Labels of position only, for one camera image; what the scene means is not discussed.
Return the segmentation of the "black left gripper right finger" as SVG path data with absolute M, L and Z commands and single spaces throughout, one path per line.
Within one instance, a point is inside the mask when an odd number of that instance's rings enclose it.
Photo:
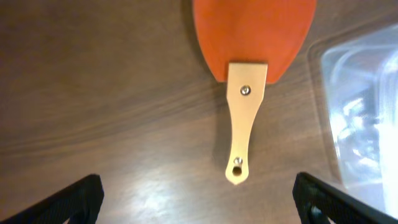
M 306 172 L 296 175 L 292 195 L 302 223 L 397 224 L 392 216 Z

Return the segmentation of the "clear plastic container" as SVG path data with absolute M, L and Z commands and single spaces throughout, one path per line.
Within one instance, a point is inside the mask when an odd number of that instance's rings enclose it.
M 320 66 L 341 184 L 396 218 L 397 25 L 328 48 Z

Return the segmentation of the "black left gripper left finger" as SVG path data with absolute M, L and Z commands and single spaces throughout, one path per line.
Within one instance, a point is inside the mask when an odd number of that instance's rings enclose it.
M 90 174 L 1 223 L 95 224 L 103 199 L 100 176 Z

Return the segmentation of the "orange scraper wooden handle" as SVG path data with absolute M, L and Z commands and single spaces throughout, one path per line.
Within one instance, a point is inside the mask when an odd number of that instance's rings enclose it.
M 226 84 L 231 144 L 225 169 L 233 185 L 249 176 L 249 140 L 266 86 L 277 83 L 309 32 L 316 0 L 194 0 L 201 53 Z

